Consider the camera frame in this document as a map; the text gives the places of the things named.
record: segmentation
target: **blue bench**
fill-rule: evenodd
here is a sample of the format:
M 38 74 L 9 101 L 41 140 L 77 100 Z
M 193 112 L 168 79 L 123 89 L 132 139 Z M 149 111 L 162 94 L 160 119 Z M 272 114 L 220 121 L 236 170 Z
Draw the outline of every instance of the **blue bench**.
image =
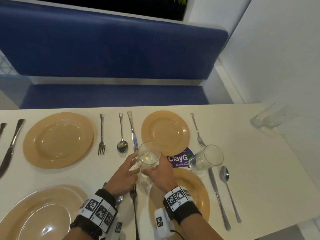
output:
M 0 0 L 0 50 L 20 75 L 207 79 L 225 30 Z M 21 109 L 208 104 L 199 86 L 30 85 Z

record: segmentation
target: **empty glass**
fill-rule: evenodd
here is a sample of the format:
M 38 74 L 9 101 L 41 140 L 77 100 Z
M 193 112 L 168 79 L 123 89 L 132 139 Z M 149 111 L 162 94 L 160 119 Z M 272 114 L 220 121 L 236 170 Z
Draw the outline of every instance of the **empty glass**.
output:
M 272 104 L 254 116 L 250 123 L 256 129 L 260 129 L 262 126 L 272 129 L 298 116 L 299 114 L 294 112 L 288 104 L 281 109 Z
M 153 142 L 145 142 L 139 146 L 137 165 L 140 169 L 156 165 L 161 156 L 161 151 Z
M 201 172 L 223 162 L 223 153 L 216 145 L 207 145 L 189 160 L 189 167 L 194 172 Z

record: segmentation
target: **beige plate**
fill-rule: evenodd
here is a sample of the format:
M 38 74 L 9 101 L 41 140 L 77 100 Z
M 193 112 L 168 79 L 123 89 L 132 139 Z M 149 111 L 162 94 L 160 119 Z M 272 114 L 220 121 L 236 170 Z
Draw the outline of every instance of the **beige plate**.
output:
M 141 137 L 143 142 L 156 143 L 165 156 L 174 156 L 189 145 L 190 131 L 179 115 L 162 110 L 146 117 L 142 123 Z
M 94 140 L 94 128 L 77 113 L 56 113 L 38 121 L 26 134 L 23 153 L 39 168 L 63 168 L 81 158 Z
M 194 202 L 201 212 L 203 218 L 208 222 L 210 217 L 210 200 L 208 192 L 201 180 L 193 172 L 190 172 L 186 169 L 174 168 L 173 171 L 178 185 L 186 187 L 186 189 L 194 199 Z M 155 211 L 164 207 L 162 203 L 164 197 L 165 194 L 153 184 L 150 189 L 149 195 L 149 214 L 155 227 Z M 182 230 L 178 223 L 175 220 L 173 220 L 173 223 L 174 229 L 183 236 Z M 178 234 L 174 234 L 169 238 L 169 240 L 181 240 L 181 237 Z
M 2 219 L 1 239 L 62 239 L 85 200 L 86 194 L 73 185 L 38 190 L 18 202 Z

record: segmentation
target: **wire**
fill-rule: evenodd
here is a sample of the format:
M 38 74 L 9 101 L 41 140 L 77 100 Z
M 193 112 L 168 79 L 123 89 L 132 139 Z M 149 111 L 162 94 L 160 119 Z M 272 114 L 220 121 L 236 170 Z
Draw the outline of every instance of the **wire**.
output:
M 177 233 L 183 240 L 185 240 L 185 239 L 183 238 L 183 236 L 181 236 L 181 234 L 178 233 L 176 230 L 170 230 L 170 232 L 175 232 L 175 233 Z

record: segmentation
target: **white table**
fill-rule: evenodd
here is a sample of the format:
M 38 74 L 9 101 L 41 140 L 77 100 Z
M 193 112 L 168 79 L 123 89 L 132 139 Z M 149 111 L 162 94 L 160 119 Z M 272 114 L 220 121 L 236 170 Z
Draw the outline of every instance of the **white table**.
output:
M 177 113 L 190 129 L 189 148 L 196 153 L 201 149 L 197 142 L 190 112 L 193 112 L 199 132 L 206 144 L 217 145 L 224 154 L 223 165 L 230 172 L 229 186 L 242 224 L 236 222 L 233 207 L 225 185 L 219 180 L 220 167 L 214 174 L 226 210 L 231 231 L 224 228 L 220 209 L 209 176 L 202 178 L 210 197 L 210 225 L 224 240 L 251 240 L 320 215 L 320 192 L 312 183 L 297 158 L 280 136 L 266 136 L 250 125 L 250 118 L 262 110 L 260 104 L 188 105 L 154 107 L 111 107 L 42 110 L 2 110 L 0 122 L 7 122 L 0 139 L 0 158 L 6 153 L 18 119 L 26 122 L 17 140 L 13 159 L 6 174 L 0 179 L 0 219 L 21 198 L 33 191 L 51 185 L 73 184 L 88 195 L 101 188 L 127 154 L 118 153 L 116 145 L 121 139 L 119 113 L 123 113 L 123 137 L 129 142 L 128 153 L 133 153 L 130 123 L 127 111 L 133 113 L 133 123 L 141 140 L 143 120 L 157 110 Z M 22 153 L 22 142 L 27 131 L 40 119 L 62 111 L 89 117 L 97 126 L 100 137 L 100 113 L 105 114 L 104 137 L 106 153 L 98 157 L 98 142 L 88 157 L 63 169 L 39 169 L 29 164 Z M 148 212 L 148 193 L 151 184 L 140 177 L 137 191 L 137 218 L 140 238 L 158 239 Z M 125 196 L 118 216 L 123 220 L 126 240 L 135 239 L 132 200 Z

